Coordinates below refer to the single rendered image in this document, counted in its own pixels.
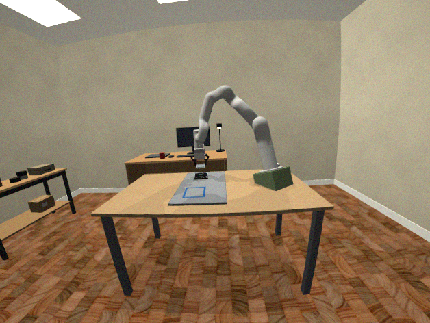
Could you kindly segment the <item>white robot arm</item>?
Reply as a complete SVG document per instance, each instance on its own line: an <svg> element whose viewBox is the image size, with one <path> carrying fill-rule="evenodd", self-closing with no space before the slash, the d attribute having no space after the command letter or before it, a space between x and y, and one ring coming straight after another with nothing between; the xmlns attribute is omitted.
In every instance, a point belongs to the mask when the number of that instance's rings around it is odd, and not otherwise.
<svg viewBox="0 0 430 323"><path fill-rule="evenodd" d="M220 86L215 91L206 94L199 116L199 130L193 131L194 147L196 148L194 153L205 152L203 147L209 129L208 122L212 108L214 103L222 98L253 128L263 168L259 172L269 172L273 169L278 170L283 168L283 166L280 166L280 163L277 163L267 120L264 117L258 117L242 99L234 94L229 86Z"/></svg>

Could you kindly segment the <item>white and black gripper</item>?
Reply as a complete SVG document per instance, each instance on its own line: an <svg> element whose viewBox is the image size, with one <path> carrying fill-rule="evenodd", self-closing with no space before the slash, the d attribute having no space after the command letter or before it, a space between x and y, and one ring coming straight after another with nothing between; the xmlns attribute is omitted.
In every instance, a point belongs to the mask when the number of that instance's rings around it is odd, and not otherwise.
<svg viewBox="0 0 430 323"><path fill-rule="evenodd" d="M207 157L207 159L205 158ZM193 157L195 160L193 160ZM196 160L198 159L204 159L205 160L205 166L207 165L206 161L209 159L210 156L206 155L205 152L202 153L194 153L194 155L191 157L191 160L194 162L194 165L196 166Z"/></svg>

